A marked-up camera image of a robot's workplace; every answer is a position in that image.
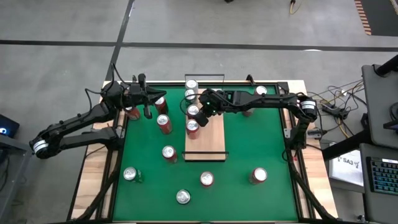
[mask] green can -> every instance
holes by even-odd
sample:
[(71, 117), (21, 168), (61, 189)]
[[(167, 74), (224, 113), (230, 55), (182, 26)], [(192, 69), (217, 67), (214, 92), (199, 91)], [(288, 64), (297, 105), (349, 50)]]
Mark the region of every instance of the green can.
[(144, 176), (142, 172), (134, 167), (127, 167), (123, 172), (123, 177), (127, 181), (142, 183)]

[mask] white paper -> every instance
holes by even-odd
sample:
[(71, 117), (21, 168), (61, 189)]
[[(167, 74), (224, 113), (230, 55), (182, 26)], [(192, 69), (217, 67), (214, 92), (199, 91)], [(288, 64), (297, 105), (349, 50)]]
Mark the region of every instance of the white paper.
[(363, 187), (361, 152), (354, 150), (331, 160), (329, 177)]

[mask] wooden board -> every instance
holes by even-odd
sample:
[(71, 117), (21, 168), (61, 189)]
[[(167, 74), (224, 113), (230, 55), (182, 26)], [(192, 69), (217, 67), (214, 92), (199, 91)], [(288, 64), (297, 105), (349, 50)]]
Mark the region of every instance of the wooden board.
[[(225, 152), (224, 138), (224, 116), (216, 115), (209, 118), (209, 123), (205, 127), (199, 127), (199, 137), (190, 139), (185, 134), (185, 152)], [(186, 154), (185, 160), (203, 161), (203, 160), (225, 160), (226, 154)]]
[[(178, 82), (178, 83), (185, 83), (185, 81), (147, 81), (148, 83), (169, 83), (169, 82)], [(214, 82), (214, 83), (221, 83), (220, 81), (204, 81), (204, 82)], [(244, 83), (249, 81), (225, 81), (225, 83)], [(287, 82), (289, 84), (290, 92), (298, 93), (303, 92), (306, 93), (305, 84), (303, 80), (256, 80), (256, 82)], [(286, 116), (287, 113), (285, 112), (285, 121), (286, 125), (290, 127), (290, 120), (289, 117)], [(112, 125), (112, 122), (108, 124), (95, 124), (94, 128), (103, 128), (107, 127), (108, 125)], [(309, 128), (313, 128), (315, 125), (312, 123), (310, 124)], [(319, 141), (315, 139), (309, 139), (308, 143), (314, 145), (316, 147), (320, 147)], [(90, 145), (88, 147), (88, 152), (91, 152), (97, 149), (100, 145)], [(114, 155), (112, 158), (116, 158), (116, 154), (118, 153), (113, 152)], [(331, 192), (328, 174), (326, 172), (325, 163), (323, 161), (322, 152), (318, 149), (314, 149), (312, 147), (308, 147), (303, 150), (303, 157), (305, 168), (307, 170), (307, 176), (309, 181), (309, 186), (311, 191), (315, 194), (318, 201), (322, 204), (322, 206), (334, 217), (338, 217), (336, 206), (333, 200), (333, 194)], [(72, 218), (79, 217), (87, 208), (87, 206), (94, 200), (96, 194), (100, 191), (101, 187), (101, 180), (103, 176), (103, 167), (105, 165), (106, 160), (106, 149), (102, 149), (88, 157), (83, 164), (83, 170), (80, 177), (80, 184), (78, 187), (78, 193), (75, 198), (75, 203), (73, 206), (72, 211)], [(299, 169), (298, 162), (295, 161), (297, 170)], [(303, 216), (308, 218), (308, 210), (307, 204), (305, 200), (305, 195), (301, 189), (299, 189), (300, 201), (301, 206), (303, 208)], [(104, 207), (108, 208), (109, 206), (109, 192), (105, 198)], [(103, 210), (103, 217), (106, 217), (108, 209)]]

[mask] keyboard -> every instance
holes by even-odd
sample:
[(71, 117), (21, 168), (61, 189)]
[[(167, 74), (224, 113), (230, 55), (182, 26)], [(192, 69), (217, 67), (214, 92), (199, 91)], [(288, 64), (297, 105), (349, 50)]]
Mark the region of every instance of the keyboard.
[(368, 157), (367, 165), (373, 192), (398, 195), (398, 161)]

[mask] soda can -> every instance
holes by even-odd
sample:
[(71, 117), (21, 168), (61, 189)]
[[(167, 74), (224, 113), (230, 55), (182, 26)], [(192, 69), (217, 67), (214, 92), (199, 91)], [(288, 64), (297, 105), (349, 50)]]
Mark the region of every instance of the soda can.
[(214, 182), (214, 176), (211, 172), (203, 172), (200, 175), (200, 183), (204, 187), (210, 187)]
[(185, 102), (187, 104), (187, 106), (190, 106), (192, 104), (196, 104), (197, 103), (197, 96), (189, 96), (195, 94), (195, 92), (193, 90), (187, 90), (185, 91)]
[(198, 107), (198, 105), (190, 105), (188, 108), (187, 108), (187, 116), (188, 116), (188, 119), (193, 119), (193, 117), (196, 115), (196, 114), (198, 114), (199, 113), (199, 107)]
[(197, 139), (199, 137), (199, 124), (197, 121), (191, 119), (187, 122), (188, 138)]
[(125, 108), (125, 110), (126, 110), (127, 117), (132, 121), (136, 121), (141, 117), (141, 114), (140, 114), (138, 108), (136, 108), (136, 107), (133, 108), (132, 106), (130, 106), (128, 108)]
[(187, 190), (179, 190), (177, 192), (177, 202), (181, 205), (186, 205), (189, 201), (191, 201), (191, 195)]
[(257, 167), (250, 173), (249, 180), (252, 184), (260, 184), (266, 181), (267, 176), (267, 171), (264, 168)]
[[(262, 95), (262, 94), (267, 94), (267, 88), (264, 86), (257, 86), (256, 89), (254, 90), (255, 95)], [(255, 108), (248, 109), (247, 111), (243, 111), (242, 114), (245, 116), (251, 116), (254, 112)]]
[(170, 134), (173, 131), (172, 122), (170, 121), (170, 118), (167, 115), (165, 114), (159, 115), (156, 121), (157, 125), (159, 125), (160, 130), (163, 132), (163, 134)]
[(196, 80), (187, 80), (185, 82), (185, 89), (186, 90), (193, 90), (195, 93), (199, 91), (199, 85)]
[(138, 182), (141, 183), (144, 181), (144, 176), (140, 170), (135, 169), (134, 167), (127, 167), (123, 172), (123, 177), (127, 181)]
[(169, 113), (169, 106), (167, 106), (166, 99), (164, 96), (160, 97), (156, 102), (155, 102), (155, 107), (156, 110), (159, 114), (166, 114), (168, 115)]
[(168, 162), (177, 162), (177, 152), (173, 146), (165, 146), (162, 150), (162, 155)]

